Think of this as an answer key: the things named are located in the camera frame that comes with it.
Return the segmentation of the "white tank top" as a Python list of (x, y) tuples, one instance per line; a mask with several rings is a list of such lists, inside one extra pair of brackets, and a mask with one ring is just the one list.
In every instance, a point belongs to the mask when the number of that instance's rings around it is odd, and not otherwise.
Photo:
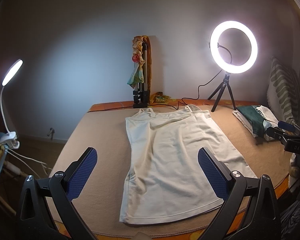
[(230, 170), (255, 176), (210, 112), (195, 105), (166, 113), (141, 109), (126, 118), (126, 132), (131, 163), (123, 187), (123, 223), (168, 223), (221, 206), (198, 163), (203, 147)]

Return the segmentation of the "stack of folded clothes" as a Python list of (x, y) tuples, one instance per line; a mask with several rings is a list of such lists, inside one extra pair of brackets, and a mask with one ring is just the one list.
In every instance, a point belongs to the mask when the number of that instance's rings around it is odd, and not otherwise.
[(263, 138), (266, 141), (274, 140), (267, 135), (267, 129), (277, 127), (279, 121), (268, 107), (262, 105), (238, 106), (232, 113), (254, 138)]

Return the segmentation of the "green striped white pillow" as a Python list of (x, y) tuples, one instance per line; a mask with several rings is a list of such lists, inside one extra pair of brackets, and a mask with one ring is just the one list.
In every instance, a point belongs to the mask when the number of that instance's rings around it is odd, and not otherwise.
[(271, 59), (267, 102), (277, 120), (300, 126), (299, 79), (290, 67), (276, 57)]

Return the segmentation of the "white clip desk lamp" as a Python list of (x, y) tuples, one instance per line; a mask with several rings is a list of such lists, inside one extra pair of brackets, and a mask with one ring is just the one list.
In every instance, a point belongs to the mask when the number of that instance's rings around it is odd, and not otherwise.
[(22, 65), (22, 59), (17, 59), (11, 64), (11, 66), (8, 68), (8, 70), (6, 70), (6, 73), (2, 78), (0, 89), (0, 113), (5, 128), (5, 133), (0, 138), (0, 143), (6, 145), (7, 148), (12, 150), (17, 150), (20, 147), (20, 141), (18, 140), (18, 132), (12, 119), (13, 114), (11, 114), (11, 96), (4, 98), (4, 92), (6, 90), (6, 87), (17, 75)]

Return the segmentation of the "black mini tripod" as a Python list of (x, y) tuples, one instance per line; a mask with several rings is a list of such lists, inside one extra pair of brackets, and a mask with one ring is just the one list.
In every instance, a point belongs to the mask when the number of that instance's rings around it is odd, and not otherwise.
[(228, 89), (230, 99), (232, 101), (233, 109), (234, 110), (237, 109), (236, 103), (235, 103), (235, 100), (234, 100), (234, 96), (233, 96), (233, 93), (232, 93), (232, 90), (231, 90), (231, 87), (230, 87), (230, 84), (229, 84), (229, 79), (230, 79), (230, 73), (226, 72), (223, 81), (219, 84), (219, 86), (208, 97), (208, 100), (211, 100), (216, 94), (218, 94), (217, 98), (215, 100), (215, 103), (213, 104), (213, 107), (211, 108), (211, 112), (214, 112), (216, 110), (216, 108), (217, 108), (217, 106), (218, 106), (218, 104), (221, 100), (221, 97), (222, 97), (222, 95), (223, 95), (226, 88)]

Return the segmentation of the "small floral fabric pouch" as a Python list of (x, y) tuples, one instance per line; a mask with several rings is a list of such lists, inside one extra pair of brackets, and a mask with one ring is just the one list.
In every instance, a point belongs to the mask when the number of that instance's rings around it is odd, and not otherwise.
[(156, 92), (152, 94), (149, 98), (149, 103), (154, 104), (154, 103), (166, 103), (168, 100), (170, 100), (171, 97), (164, 95), (163, 92)]

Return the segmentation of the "colourful floral scarf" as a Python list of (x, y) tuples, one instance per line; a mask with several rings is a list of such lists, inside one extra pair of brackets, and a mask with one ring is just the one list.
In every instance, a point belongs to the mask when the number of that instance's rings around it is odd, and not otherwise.
[(132, 40), (134, 69), (127, 82), (135, 88), (137, 83), (147, 84), (147, 90), (151, 90), (152, 80), (152, 56), (151, 43), (146, 35), (136, 36)]

